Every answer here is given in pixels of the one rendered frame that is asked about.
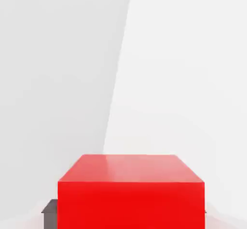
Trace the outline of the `small red cube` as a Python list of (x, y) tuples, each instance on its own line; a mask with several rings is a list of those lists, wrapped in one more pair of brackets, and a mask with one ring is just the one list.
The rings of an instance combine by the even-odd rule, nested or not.
[(58, 181), (57, 229), (205, 229), (205, 184), (176, 155), (82, 155)]

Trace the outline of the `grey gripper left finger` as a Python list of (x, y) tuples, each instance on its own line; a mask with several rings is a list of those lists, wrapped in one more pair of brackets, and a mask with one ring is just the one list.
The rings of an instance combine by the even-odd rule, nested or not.
[(39, 206), (25, 222), (25, 229), (57, 229), (57, 199)]

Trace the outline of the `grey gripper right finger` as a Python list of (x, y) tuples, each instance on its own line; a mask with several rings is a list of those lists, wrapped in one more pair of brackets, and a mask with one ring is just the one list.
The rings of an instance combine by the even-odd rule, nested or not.
[(205, 229), (218, 229), (218, 220), (205, 211)]

